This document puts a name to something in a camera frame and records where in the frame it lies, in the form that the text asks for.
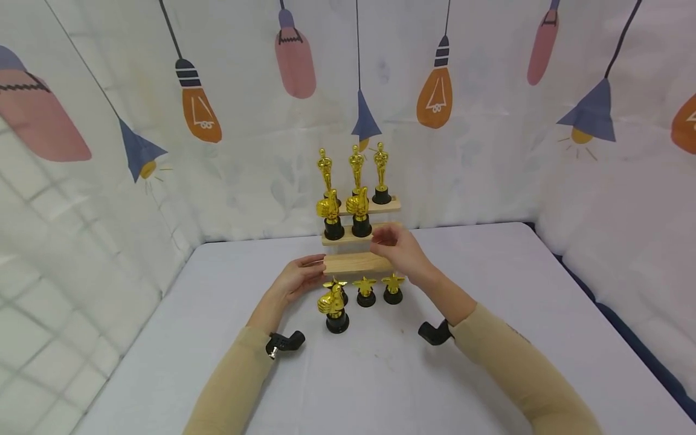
white table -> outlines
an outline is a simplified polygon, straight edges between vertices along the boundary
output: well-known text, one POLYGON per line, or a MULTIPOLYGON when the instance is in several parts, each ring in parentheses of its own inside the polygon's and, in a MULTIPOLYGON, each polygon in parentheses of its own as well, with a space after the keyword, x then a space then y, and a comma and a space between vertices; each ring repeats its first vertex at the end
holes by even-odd
MULTIPOLYGON (((415 231, 432 261, 558 367, 607 434, 694 434, 696 427, 527 226, 415 231)), ((116 370, 77 435, 176 435, 218 360, 285 263, 322 252, 319 237, 201 246, 116 370)), ((279 359, 247 434, 529 434, 522 415, 450 342, 416 333, 442 317, 408 283, 404 301, 361 308, 329 333, 300 301, 283 333, 302 350, 279 359)))

black clamp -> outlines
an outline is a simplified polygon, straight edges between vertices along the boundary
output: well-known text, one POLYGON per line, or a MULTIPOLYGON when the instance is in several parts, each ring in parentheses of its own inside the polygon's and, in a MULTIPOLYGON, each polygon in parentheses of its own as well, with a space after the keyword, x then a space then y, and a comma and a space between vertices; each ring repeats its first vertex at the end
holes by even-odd
POLYGON ((266 344, 266 353, 272 360, 276 359, 278 351, 295 351, 304 343, 305 336, 300 331, 292 333, 290 338, 286 338, 281 334, 272 333, 271 339, 266 344))
POLYGON ((418 335, 433 346, 439 346, 452 337, 447 319, 443 320, 437 328, 428 322, 423 322, 418 328, 418 335))

gold oscar statuette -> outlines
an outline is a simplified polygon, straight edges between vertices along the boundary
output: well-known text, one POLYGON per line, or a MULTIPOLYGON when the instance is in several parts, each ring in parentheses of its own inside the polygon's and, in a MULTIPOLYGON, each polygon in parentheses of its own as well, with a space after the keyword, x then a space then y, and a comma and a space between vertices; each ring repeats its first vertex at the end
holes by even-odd
POLYGON ((355 188, 353 189, 353 194, 357 195, 360 193, 361 187, 361 176, 363 173, 363 164, 365 163, 365 156, 358 152, 358 146, 353 145, 353 155, 350 159, 350 167, 353 169, 353 179, 355 180, 355 188))
POLYGON ((389 153, 384 150, 382 142, 377 144, 377 151, 374 153, 374 164, 377 166, 378 185, 374 188, 374 196, 372 202, 375 204, 388 204, 391 202, 389 188, 384 184, 384 173, 387 169, 389 161, 389 153))
POLYGON ((319 149, 319 160, 317 160, 317 167, 324 178, 324 185, 326 187, 324 197, 328 198, 329 192, 331 191, 331 168, 333 167, 333 161, 326 156, 326 150, 324 148, 319 149))

gold trophy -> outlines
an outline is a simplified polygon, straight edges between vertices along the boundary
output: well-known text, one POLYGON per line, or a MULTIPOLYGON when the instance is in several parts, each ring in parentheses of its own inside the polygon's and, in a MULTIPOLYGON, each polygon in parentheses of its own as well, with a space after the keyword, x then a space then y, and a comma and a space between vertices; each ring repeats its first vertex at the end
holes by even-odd
POLYGON ((374 154, 374 164, 377 165, 377 178, 379 179, 379 184, 374 188, 374 196, 372 197, 372 202, 375 204, 384 205, 391 202, 389 188, 384 184, 387 161, 389 161, 389 153, 384 151, 384 144, 380 142, 377 144, 377 151, 374 154))
MULTIPOLYGON (((319 149, 319 160, 317 160, 317 167, 324 177, 324 184, 326 185, 326 191, 324 192, 324 198, 329 197, 329 192, 331 191, 331 167, 333 162, 326 156, 326 150, 324 148, 319 149)), ((341 206, 341 200, 336 198, 338 201, 338 207, 341 206)))
POLYGON ((372 291, 372 285, 377 282, 376 279, 367 279, 363 277, 360 281, 353 282, 358 288, 358 305, 361 307, 371 307, 377 302, 377 298, 372 291))
POLYGON ((343 290, 346 284, 346 282, 337 281, 336 278, 330 283, 325 283, 324 287, 329 291, 317 301, 319 312, 326 315, 326 328, 334 334, 342 333, 350 325, 350 318, 345 310, 348 297, 343 290))
POLYGON ((353 215, 352 232, 355 237, 367 237, 372 234, 370 225, 370 200, 367 199, 367 187, 361 187, 357 196, 346 199, 346 211, 353 215))
POLYGON ((384 300, 386 303, 396 305, 404 299, 404 294, 399 288, 399 284, 404 280, 405 278, 396 276, 396 272, 387 278, 382 278, 382 282, 387 284, 387 288, 384 289, 384 300))
POLYGON ((353 168, 353 179, 355 180, 353 196, 356 196, 360 193, 360 188, 362 187, 360 178, 363 173, 363 164, 365 163, 365 156, 358 152, 357 145, 353 145, 353 155, 350 157, 349 161, 350 167, 353 168))
POLYGON ((329 197, 317 203, 317 214, 324 218, 324 236, 329 240, 339 240, 345 234, 338 217, 338 198, 336 189, 329 191, 329 197))

tiered wooden display stand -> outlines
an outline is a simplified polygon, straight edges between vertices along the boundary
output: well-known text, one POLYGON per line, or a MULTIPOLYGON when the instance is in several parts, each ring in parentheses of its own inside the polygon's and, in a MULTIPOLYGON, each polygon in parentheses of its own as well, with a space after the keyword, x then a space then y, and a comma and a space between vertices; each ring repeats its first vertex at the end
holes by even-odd
MULTIPOLYGON (((380 205, 375 204, 370 199, 370 209, 368 214, 370 216, 380 213, 394 213, 401 211, 401 202, 399 198, 392 195, 392 200, 388 204, 380 205)), ((349 212, 346 211, 345 202, 341 204, 339 208, 339 216, 351 216, 349 212)), ((372 230, 384 226, 387 223, 373 223, 372 230)), ((324 246, 342 246, 348 244, 356 244, 361 242, 369 242, 372 235, 367 237, 355 237, 351 231, 353 225, 346 225, 345 235, 339 240, 329 240, 324 236, 322 231, 322 245, 324 246)), ((324 264, 326 265, 326 271, 324 272, 327 276, 341 275, 341 274, 367 274, 372 272, 385 272, 392 271, 394 268, 391 263, 385 258, 379 257, 371 252, 360 252, 360 253, 348 253, 348 254, 335 254, 327 255, 324 258, 324 264)))

